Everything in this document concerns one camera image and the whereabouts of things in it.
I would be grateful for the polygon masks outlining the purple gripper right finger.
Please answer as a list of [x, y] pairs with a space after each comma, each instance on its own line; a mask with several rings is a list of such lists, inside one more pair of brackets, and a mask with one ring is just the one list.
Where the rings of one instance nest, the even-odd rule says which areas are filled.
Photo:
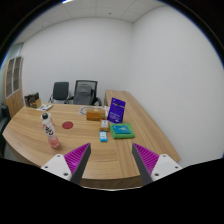
[[139, 169], [143, 185], [150, 184], [182, 169], [167, 154], [158, 155], [136, 143], [132, 144], [132, 154]]

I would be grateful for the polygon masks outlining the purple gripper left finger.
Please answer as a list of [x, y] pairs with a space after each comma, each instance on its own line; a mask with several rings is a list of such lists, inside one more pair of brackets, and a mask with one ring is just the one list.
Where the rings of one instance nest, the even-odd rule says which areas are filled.
[[87, 143], [66, 155], [56, 154], [42, 169], [79, 185], [90, 154], [91, 145]]

